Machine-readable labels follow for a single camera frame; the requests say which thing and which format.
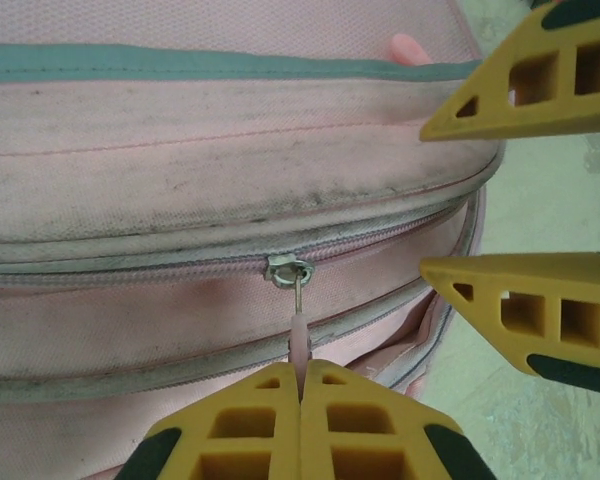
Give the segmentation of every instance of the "zipper slider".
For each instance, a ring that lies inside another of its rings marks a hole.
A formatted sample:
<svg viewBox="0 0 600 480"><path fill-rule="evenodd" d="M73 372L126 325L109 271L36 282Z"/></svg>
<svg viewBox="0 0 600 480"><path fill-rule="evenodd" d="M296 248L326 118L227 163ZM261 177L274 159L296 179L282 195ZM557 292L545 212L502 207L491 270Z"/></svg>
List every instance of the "zipper slider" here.
<svg viewBox="0 0 600 480"><path fill-rule="evenodd" d="M294 254L269 257L269 266L264 278L282 289L295 289L296 310L291 317L289 332L289 363L296 372L298 399L302 401L307 367L311 360L311 337L307 317L302 313L302 288L309 283L315 267L309 262L298 260Z"/></svg>

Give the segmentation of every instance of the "triangular hole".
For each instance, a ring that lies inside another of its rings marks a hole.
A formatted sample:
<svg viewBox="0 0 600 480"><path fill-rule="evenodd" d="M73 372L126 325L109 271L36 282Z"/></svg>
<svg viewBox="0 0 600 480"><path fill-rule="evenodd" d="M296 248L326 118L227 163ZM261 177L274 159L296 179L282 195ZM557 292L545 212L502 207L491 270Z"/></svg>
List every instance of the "triangular hole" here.
<svg viewBox="0 0 600 480"><path fill-rule="evenodd" d="M473 285L466 283L454 283L453 288L456 292L462 295L467 302L473 302Z"/></svg>
<svg viewBox="0 0 600 480"><path fill-rule="evenodd" d="M277 378L270 378L269 380L262 382L256 388L265 389L265 388L280 388L280 380Z"/></svg>
<svg viewBox="0 0 600 480"><path fill-rule="evenodd" d="M474 96L456 113L456 118L473 117L478 113L478 97Z"/></svg>
<svg viewBox="0 0 600 480"><path fill-rule="evenodd" d="M322 383L324 383L325 385L346 385L347 384L347 382L339 379L335 375L324 375L322 377Z"/></svg>

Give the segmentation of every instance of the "metal zipper pull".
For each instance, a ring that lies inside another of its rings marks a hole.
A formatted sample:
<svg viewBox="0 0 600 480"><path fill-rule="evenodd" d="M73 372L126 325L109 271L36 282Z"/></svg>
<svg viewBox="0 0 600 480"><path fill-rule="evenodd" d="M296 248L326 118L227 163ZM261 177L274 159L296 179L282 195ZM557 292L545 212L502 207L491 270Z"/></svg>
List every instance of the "metal zipper pull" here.
<svg viewBox="0 0 600 480"><path fill-rule="evenodd" d="M295 315L291 317L289 333L289 363L296 371L298 398L302 400L307 366L311 359L311 337L307 327L307 317L302 313L302 289L306 286L315 268L308 262L298 260L295 255L269 257L269 267L265 273L267 280L282 289L295 290Z"/></svg>

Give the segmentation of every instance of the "gray floor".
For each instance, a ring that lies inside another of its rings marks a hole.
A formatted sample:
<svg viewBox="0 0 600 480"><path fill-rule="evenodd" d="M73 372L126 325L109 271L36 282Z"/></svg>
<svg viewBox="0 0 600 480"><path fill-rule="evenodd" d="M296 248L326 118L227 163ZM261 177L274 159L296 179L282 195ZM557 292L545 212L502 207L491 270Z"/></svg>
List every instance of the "gray floor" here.
<svg viewBox="0 0 600 480"><path fill-rule="evenodd" d="M487 54L529 12L520 0L461 3ZM509 142L488 192L484 253L600 251L600 134ZM423 401L500 480L600 480L600 394L519 373L460 317Z"/></svg>

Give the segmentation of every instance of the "pink backpack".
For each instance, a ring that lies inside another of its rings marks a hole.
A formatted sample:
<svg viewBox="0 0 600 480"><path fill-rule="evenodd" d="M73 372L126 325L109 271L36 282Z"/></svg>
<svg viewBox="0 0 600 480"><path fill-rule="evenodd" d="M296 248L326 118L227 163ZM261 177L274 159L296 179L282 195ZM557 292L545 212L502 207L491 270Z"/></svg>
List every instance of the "pink backpack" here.
<svg viewBox="0 0 600 480"><path fill-rule="evenodd" d="M502 150L418 132L477 58L453 0L0 0L0 480L285 359L297 265L314 358L417 396Z"/></svg>

